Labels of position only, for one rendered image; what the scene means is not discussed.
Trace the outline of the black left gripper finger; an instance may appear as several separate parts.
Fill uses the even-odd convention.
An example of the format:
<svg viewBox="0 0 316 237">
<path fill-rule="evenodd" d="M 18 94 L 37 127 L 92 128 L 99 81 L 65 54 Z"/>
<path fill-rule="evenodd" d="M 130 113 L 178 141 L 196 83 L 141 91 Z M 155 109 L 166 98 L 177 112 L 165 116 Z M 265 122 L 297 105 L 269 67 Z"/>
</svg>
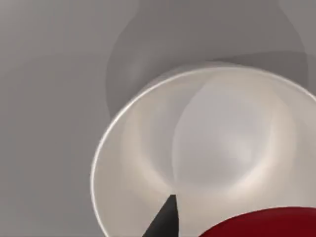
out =
<svg viewBox="0 0 316 237">
<path fill-rule="evenodd" d="M 142 237 L 179 237 L 176 195 L 170 195 Z"/>
</svg>

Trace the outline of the dark red round object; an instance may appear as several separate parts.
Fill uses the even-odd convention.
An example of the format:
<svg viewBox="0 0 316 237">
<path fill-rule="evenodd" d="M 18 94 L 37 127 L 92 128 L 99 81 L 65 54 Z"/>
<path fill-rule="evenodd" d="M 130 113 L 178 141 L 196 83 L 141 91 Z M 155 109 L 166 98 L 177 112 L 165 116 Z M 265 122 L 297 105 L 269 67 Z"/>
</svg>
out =
<svg viewBox="0 0 316 237">
<path fill-rule="evenodd" d="M 279 207 L 223 221 L 199 237 L 316 237 L 316 208 Z"/>
</svg>

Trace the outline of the white bowl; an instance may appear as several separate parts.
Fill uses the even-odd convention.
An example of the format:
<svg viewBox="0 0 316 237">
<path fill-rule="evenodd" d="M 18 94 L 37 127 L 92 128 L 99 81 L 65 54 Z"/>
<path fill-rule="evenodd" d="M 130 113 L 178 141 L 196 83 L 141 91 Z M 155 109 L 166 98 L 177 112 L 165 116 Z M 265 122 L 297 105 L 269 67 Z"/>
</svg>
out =
<svg viewBox="0 0 316 237">
<path fill-rule="evenodd" d="M 105 237 L 142 237 L 171 196 L 179 237 L 255 210 L 316 209 L 316 96 L 249 67 L 169 72 L 114 116 L 90 187 Z"/>
</svg>

